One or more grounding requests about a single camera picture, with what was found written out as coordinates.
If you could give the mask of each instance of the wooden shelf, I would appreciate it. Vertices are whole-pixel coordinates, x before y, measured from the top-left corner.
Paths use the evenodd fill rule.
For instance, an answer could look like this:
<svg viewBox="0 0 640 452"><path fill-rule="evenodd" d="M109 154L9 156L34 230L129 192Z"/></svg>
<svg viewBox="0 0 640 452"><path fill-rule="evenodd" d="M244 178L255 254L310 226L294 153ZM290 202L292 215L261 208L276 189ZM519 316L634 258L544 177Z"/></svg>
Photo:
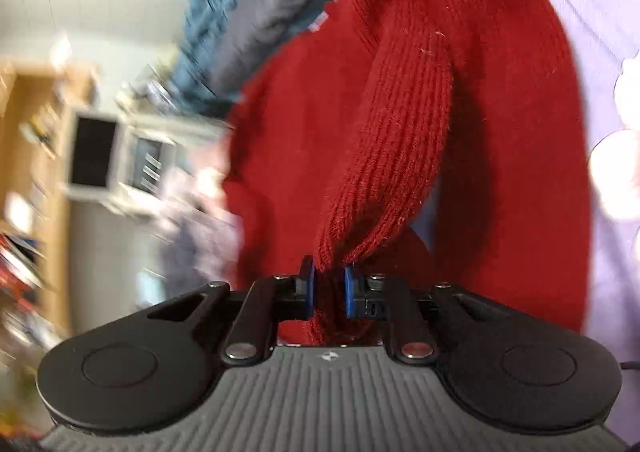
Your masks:
<svg viewBox="0 0 640 452"><path fill-rule="evenodd" d="M8 191L15 191L28 199L33 183L35 158L48 158L37 145L28 143L19 125L28 121L40 108L53 99L55 79L65 81L63 96L66 103L88 104L93 91L94 68L70 67L62 73L41 63L0 62L0 229L9 228L4 219L4 201ZM38 167L50 171L46 178L47 199L36 237L42 245L44 258L38 267L44 282L49 285L42 295L42 314L65 335L72 334L68 284L68 228L69 201L59 184L65 169L63 155L69 138L70 108L63 106L60 124L56 128L54 152L50 162L39 161Z"/></svg>

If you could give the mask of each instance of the metal screw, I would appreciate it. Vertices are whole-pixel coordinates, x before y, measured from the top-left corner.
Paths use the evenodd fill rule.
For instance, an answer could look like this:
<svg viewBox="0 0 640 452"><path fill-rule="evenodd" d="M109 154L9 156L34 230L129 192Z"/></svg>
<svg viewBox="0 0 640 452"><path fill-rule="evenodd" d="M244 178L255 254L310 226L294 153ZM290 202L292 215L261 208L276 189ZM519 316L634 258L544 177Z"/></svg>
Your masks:
<svg viewBox="0 0 640 452"><path fill-rule="evenodd" d="M408 342L402 346L401 352L407 358L427 358L433 355L433 347L427 342Z"/></svg>
<svg viewBox="0 0 640 452"><path fill-rule="evenodd" d="M236 344L229 344L225 353L229 358L234 358L236 360L244 360L246 358L252 358L255 356L258 350L255 348L253 344L248 342L237 342Z"/></svg>
<svg viewBox="0 0 640 452"><path fill-rule="evenodd" d="M384 273L372 273L367 277L367 286L373 291L382 291L385 280Z"/></svg>

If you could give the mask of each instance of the white wall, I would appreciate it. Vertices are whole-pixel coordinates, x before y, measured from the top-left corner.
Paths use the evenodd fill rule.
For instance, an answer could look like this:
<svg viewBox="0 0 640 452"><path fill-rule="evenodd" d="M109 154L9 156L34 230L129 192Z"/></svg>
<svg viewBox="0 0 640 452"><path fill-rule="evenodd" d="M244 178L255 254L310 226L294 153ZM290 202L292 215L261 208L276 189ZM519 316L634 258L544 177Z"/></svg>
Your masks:
<svg viewBox="0 0 640 452"><path fill-rule="evenodd" d="M160 272L158 240L132 218L97 203L73 203L69 297L74 331L83 333L133 312L136 274Z"/></svg>
<svg viewBox="0 0 640 452"><path fill-rule="evenodd" d="M71 61L100 66L100 108L116 111L114 95L123 82L135 79L146 64L154 62L165 46L143 44L97 34L67 32ZM29 60L48 60L57 37L50 32L17 33L0 38L0 55Z"/></svg>

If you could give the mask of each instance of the round black pad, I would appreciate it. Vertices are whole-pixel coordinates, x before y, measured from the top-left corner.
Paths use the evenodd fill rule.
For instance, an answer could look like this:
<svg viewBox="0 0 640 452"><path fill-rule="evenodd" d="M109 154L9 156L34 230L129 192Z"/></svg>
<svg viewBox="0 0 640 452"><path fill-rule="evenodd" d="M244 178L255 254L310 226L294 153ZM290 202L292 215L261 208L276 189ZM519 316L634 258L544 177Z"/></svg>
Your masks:
<svg viewBox="0 0 640 452"><path fill-rule="evenodd" d="M55 347L40 365L38 389L57 422L121 434L196 406L213 369L183 324L136 314Z"/></svg>
<svg viewBox="0 0 640 452"><path fill-rule="evenodd" d="M602 421L622 385L603 346L524 316L476 324L442 369L463 406L518 432L565 432Z"/></svg>
<svg viewBox="0 0 640 452"><path fill-rule="evenodd" d="M129 387L144 382L157 366L151 351L120 344L91 353L84 360L82 372L100 387Z"/></svg>

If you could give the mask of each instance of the black screen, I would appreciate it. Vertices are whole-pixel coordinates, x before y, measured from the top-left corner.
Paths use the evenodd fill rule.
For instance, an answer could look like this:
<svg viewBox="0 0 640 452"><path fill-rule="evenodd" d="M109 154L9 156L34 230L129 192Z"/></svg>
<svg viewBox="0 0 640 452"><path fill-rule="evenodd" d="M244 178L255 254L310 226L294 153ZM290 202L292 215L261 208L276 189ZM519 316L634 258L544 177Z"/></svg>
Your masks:
<svg viewBox="0 0 640 452"><path fill-rule="evenodd" d="M71 167L73 185L107 186L116 126L113 121L78 118Z"/></svg>

